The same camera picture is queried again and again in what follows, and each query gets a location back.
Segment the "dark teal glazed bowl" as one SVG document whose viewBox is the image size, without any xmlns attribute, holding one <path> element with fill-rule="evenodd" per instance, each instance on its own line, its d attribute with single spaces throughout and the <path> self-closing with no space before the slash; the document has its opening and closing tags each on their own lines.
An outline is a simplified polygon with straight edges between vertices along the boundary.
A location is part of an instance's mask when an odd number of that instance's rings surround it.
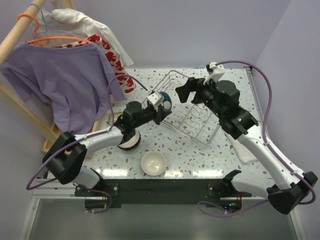
<svg viewBox="0 0 320 240">
<path fill-rule="evenodd" d="M 128 145 L 127 143 L 126 144 L 119 144 L 117 147 L 123 151 L 133 151 L 135 150 L 140 144 L 137 142 L 133 145 Z"/>
</svg>

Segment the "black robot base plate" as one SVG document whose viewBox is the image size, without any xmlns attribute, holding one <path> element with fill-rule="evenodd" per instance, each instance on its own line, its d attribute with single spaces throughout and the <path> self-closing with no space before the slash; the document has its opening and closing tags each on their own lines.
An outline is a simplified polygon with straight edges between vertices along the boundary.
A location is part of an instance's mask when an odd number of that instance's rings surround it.
<svg viewBox="0 0 320 240">
<path fill-rule="evenodd" d="M 224 178 L 176 179 L 101 179 L 93 190 L 76 187 L 75 196 L 85 197 L 85 208 L 120 208 L 125 204 L 143 205 L 196 205 L 208 201 L 235 212 L 242 207 L 241 197 L 248 192 L 237 191 L 231 180 L 239 170 Z"/>
</svg>

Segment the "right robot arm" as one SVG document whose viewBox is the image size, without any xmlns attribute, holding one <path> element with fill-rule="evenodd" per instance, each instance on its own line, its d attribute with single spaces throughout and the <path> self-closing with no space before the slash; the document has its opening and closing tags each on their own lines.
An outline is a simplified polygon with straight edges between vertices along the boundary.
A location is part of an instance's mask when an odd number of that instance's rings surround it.
<svg viewBox="0 0 320 240">
<path fill-rule="evenodd" d="M 240 91 L 229 80 L 208 84 L 203 78 L 191 77 L 175 89 L 179 101 L 186 103 L 190 93 L 195 95 L 192 104 L 204 104 L 219 119 L 221 128 L 234 140 L 246 147 L 272 176 L 275 184 L 265 190 L 259 190 L 250 184 L 241 184 L 235 179 L 223 183 L 223 192 L 230 197 L 238 192 L 252 193 L 266 198 L 280 213 L 287 215 L 309 193 L 318 177 L 312 172 L 305 172 L 290 161 L 263 133 L 258 120 L 240 106 Z"/>
</svg>

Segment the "beige ceramic bowl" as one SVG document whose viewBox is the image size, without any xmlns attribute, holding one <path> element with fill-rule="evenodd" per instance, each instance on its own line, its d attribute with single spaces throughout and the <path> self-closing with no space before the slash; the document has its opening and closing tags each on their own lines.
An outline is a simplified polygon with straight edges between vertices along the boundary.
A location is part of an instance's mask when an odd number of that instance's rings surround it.
<svg viewBox="0 0 320 240">
<path fill-rule="evenodd" d="M 167 159 L 159 151 L 146 153 L 141 159 L 141 168 L 149 176 L 163 173 L 167 167 Z"/>
</svg>

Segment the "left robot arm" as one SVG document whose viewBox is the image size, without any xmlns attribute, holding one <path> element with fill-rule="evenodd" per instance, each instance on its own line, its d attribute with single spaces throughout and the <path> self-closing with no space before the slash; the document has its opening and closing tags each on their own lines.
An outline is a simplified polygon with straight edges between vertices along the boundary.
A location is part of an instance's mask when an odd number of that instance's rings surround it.
<svg viewBox="0 0 320 240">
<path fill-rule="evenodd" d="M 169 98 L 148 99 L 146 107 L 138 101 L 131 101 L 120 116 L 111 118 L 108 128 L 89 134 L 62 133 L 44 156 L 42 165 L 62 185 L 82 185 L 92 196 L 99 196 L 104 184 L 95 170 L 83 167 L 86 155 L 113 146 L 124 151 L 133 150 L 141 141 L 139 127 L 151 121 L 159 125 L 171 113 L 172 101 Z"/>
</svg>

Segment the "small white bowl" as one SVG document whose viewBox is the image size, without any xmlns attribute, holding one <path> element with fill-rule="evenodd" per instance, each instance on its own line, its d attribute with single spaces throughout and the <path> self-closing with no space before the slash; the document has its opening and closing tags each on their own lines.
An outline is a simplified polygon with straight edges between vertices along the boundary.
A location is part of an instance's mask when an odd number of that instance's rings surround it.
<svg viewBox="0 0 320 240">
<path fill-rule="evenodd" d="M 112 123 L 115 123 L 118 120 L 118 118 L 122 115 L 123 113 L 121 111 L 110 114 L 108 117 L 108 124 L 111 125 Z"/>
</svg>

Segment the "teal white patterned bowl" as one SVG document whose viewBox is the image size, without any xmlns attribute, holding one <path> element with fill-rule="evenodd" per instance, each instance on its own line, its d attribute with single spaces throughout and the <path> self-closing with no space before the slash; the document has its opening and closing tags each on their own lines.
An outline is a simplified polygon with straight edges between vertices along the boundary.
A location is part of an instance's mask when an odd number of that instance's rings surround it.
<svg viewBox="0 0 320 240">
<path fill-rule="evenodd" d="M 159 92 L 163 96 L 162 106 L 165 110 L 172 110 L 172 100 L 171 97 L 164 91 Z"/>
</svg>

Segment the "metal wire dish rack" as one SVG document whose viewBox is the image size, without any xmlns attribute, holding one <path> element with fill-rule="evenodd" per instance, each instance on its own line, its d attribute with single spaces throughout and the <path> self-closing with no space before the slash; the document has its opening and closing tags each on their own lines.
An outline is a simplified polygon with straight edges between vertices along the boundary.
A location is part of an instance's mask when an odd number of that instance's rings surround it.
<svg viewBox="0 0 320 240">
<path fill-rule="evenodd" d="M 191 76 L 178 70 L 160 70 L 148 73 L 143 83 L 149 90 L 165 92 L 170 96 L 172 113 L 156 128 L 159 133 L 176 134 L 189 139 L 199 147 L 205 148 L 212 143 L 220 130 L 218 118 L 203 104 L 193 104 L 195 93 L 189 94 L 188 100 L 181 103 L 176 88 L 183 86 Z"/>
</svg>

